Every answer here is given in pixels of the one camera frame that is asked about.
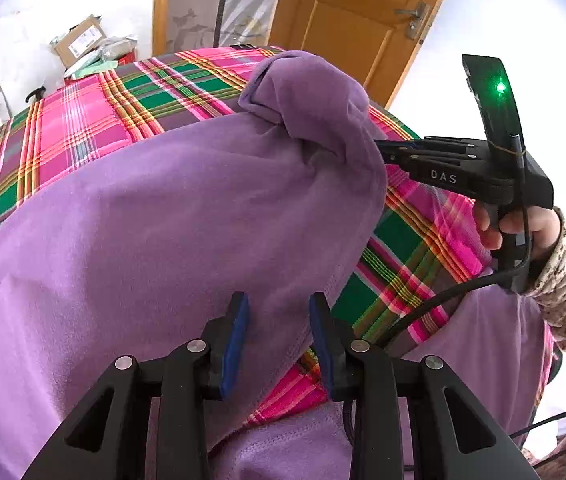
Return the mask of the person right hand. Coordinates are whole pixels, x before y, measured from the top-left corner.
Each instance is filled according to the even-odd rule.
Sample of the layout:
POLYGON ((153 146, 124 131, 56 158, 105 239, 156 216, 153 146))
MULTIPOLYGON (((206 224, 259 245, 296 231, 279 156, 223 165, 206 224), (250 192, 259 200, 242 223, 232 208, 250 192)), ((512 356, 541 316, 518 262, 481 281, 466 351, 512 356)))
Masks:
POLYGON ((500 249, 505 234, 524 234, 528 231, 532 240, 533 261, 550 258, 562 229, 562 222, 554 209, 538 206, 527 209, 528 226, 525 226, 520 210, 509 212, 500 220, 497 228, 492 226, 488 211, 481 202, 474 203, 473 216, 481 243, 489 250, 500 249))

